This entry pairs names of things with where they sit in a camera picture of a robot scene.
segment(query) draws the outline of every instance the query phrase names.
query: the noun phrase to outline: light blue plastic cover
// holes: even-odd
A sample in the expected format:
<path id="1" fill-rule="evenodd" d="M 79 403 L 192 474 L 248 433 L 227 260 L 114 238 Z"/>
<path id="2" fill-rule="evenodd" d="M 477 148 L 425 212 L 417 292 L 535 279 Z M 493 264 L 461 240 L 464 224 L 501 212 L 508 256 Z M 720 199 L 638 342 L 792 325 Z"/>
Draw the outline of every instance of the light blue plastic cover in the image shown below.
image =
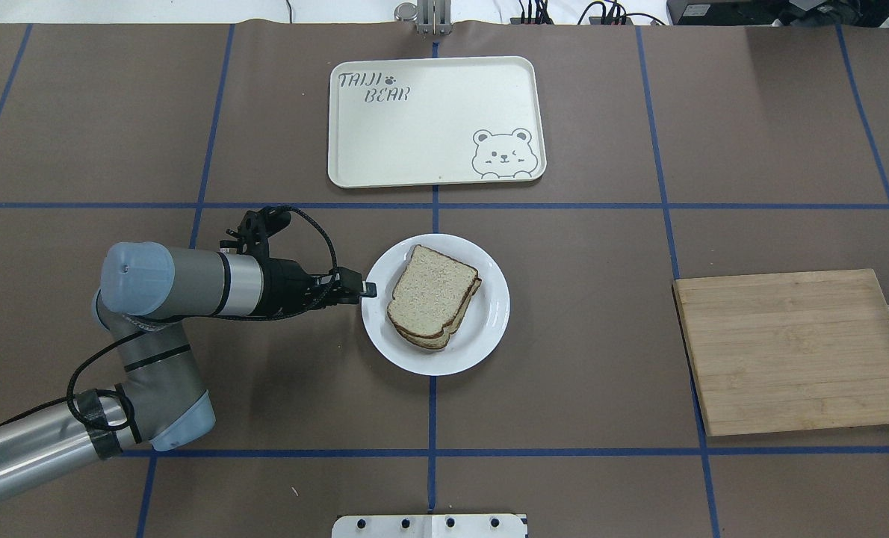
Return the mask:
<path id="1" fill-rule="evenodd" d="M 182 416 L 179 416 L 167 429 L 162 430 L 160 435 L 153 437 L 152 447 L 158 452 L 172 450 L 209 433 L 212 426 L 215 426 L 215 412 L 212 411 L 212 401 L 208 397 L 208 391 L 205 391 L 205 394 L 186 409 Z"/>
<path id="2" fill-rule="evenodd" d="M 164 246 L 116 243 L 103 260 L 99 290 L 107 309 L 145 316 L 162 306 L 175 278 L 175 263 Z"/>

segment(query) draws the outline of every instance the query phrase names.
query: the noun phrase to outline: wooden board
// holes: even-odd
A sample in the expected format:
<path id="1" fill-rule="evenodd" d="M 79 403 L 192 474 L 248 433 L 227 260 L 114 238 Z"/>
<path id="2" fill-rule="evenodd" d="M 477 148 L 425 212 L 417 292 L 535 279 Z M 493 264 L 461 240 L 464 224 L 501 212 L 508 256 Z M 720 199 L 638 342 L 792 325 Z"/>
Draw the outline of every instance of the wooden board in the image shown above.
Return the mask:
<path id="1" fill-rule="evenodd" d="M 889 310 L 872 269 L 674 283 L 709 436 L 889 424 Z"/>

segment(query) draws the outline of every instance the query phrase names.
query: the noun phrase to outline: bread slice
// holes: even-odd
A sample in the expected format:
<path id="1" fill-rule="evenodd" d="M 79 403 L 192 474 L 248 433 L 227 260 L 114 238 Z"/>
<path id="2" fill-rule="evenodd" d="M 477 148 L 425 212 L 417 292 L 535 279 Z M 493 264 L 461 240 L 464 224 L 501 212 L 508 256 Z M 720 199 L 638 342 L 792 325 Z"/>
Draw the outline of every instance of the bread slice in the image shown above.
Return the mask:
<path id="1" fill-rule="evenodd" d="M 430 248 L 415 245 L 388 304 L 388 318 L 402 337 L 441 350 L 481 286 L 478 269 Z"/>

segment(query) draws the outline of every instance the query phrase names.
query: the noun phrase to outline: bear drawing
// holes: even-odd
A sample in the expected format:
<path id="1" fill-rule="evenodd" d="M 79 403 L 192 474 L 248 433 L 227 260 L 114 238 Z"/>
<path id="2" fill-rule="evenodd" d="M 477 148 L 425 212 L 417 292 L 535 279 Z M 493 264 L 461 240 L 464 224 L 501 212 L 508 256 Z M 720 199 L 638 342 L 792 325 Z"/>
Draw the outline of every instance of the bear drawing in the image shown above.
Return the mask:
<path id="1" fill-rule="evenodd" d="M 478 145 L 471 167 L 481 179 L 500 177 L 533 177 L 537 170 L 537 156 L 530 148 L 530 132 L 514 129 L 510 134 L 492 134 L 481 129 L 474 133 Z"/>

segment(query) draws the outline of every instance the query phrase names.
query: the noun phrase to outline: metal bracket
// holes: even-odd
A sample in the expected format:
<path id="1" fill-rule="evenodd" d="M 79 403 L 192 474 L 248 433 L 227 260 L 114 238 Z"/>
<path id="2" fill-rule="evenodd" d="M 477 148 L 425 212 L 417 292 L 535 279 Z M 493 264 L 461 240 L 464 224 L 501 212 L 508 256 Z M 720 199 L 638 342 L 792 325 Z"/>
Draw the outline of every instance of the metal bracket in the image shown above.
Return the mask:
<path id="1" fill-rule="evenodd" d="M 419 34 L 451 34 L 451 0 L 417 0 L 415 26 Z"/>
<path id="2" fill-rule="evenodd" d="M 523 514 L 345 516 L 332 538 L 527 538 Z"/>

